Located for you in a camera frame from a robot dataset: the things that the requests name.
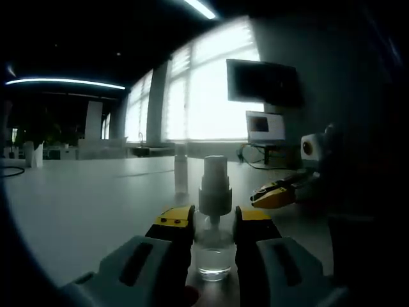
clear glass bottle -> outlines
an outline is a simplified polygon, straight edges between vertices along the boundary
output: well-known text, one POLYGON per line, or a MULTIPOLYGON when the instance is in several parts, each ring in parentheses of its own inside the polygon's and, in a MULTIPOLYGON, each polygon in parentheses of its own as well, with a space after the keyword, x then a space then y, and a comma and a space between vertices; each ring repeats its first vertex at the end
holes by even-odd
POLYGON ((195 212, 194 251, 196 268, 206 281, 219 281, 230 272, 234 261, 233 235, 227 227, 211 222, 210 216, 195 212))
POLYGON ((197 271, 206 281, 224 279, 234 260, 231 188, 227 159, 209 156, 199 189, 199 210, 195 212, 194 252, 197 271))

white cylinder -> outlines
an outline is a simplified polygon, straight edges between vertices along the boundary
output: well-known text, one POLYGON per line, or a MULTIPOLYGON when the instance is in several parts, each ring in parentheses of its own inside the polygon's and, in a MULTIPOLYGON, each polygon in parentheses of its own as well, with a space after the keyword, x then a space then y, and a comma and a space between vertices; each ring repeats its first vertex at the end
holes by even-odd
POLYGON ((187 194, 187 149, 185 144, 175 144, 174 188, 176 194, 187 194))
POLYGON ((26 166, 29 168, 41 168, 43 166, 43 145, 38 145, 34 150, 34 143, 32 141, 23 144, 24 155, 26 156, 26 166))

bottle cap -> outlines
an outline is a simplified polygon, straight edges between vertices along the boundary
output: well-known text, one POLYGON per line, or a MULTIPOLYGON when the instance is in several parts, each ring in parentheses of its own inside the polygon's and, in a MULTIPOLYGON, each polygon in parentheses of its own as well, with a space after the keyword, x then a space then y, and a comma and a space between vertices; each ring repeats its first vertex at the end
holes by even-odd
POLYGON ((223 216, 231 211, 228 160, 223 155, 204 158, 204 175, 199 188, 199 211, 207 216, 223 216))

fluorescent light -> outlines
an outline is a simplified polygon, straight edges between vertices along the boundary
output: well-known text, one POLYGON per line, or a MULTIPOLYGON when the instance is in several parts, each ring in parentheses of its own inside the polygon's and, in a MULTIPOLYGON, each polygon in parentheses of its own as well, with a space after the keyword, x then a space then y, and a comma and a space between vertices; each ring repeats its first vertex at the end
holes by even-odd
POLYGON ((94 95, 73 94, 73 93, 68 93, 68 96, 79 96, 79 97, 99 98, 98 96, 94 96, 94 95))
POLYGON ((14 73, 13 67, 12 67, 11 65, 8 65, 8 66, 7 66, 7 71, 8 71, 11 75, 13 75, 14 78, 15 78, 15 73, 14 73))
POLYGON ((15 83, 23 83, 23 82, 66 82, 66 83, 81 83, 81 84, 88 84, 88 85, 95 85, 95 86, 105 86, 106 88, 117 88, 119 90, 124 90, 124 86, 119 85, 112 85, 107 83, 99 83, 99 82, 92 82, 92 81, 82 81, 82 80, 74 80, 74 79, 55 79, 55 78, 27 78, 27 79, 19 79, 6 82, 6 85, 15 84, 15 83))
POLYGON ((196 10, 201 12, 204 16, 206 16, 209 19, 213 19, 216 17, 216 15, 211 10, 205 7, 203 3, 200 3, 198 0, 185 0, 185 2, 193 6, 196 10))

ceiling light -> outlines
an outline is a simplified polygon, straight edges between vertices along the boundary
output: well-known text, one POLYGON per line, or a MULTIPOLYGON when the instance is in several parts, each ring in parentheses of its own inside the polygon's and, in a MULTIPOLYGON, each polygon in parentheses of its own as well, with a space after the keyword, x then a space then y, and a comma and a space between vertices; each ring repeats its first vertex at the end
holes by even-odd
POLYGON ((15 78, 15 73, 14 73, 13 67, 12 67, 11 65, 8 65, 8 66, 7 66, 7 71, 8 71, 11 75, 13 75, 14 78, 15 78))
POLYGON ((80 84, 88 84, 88 85, 95 85, 95 86, 105 86, 106 88, 117 88, 119 90, 124 90, 124 86, 119 85, 112 85, 107 83, 99 83, 99 82, 92 82, 92 81, 82 81, 82 80, 74 80, 74 79, 55 79, 55 78, 28 78, 28 79, 19 79, 6 82, 6 85, 15 84, 15 83, 23 83, 23 82, 57 82, 57 83, 80 83, 80 84))
POLYGON ((209 19, 213 19, 216 17, 216 15, 211 10, 205 7, 204 4, 200 3, 198 0, 185 0, 185 2, 193 6, 196 10, 201 12, 204 16, 206 16, 209 19))

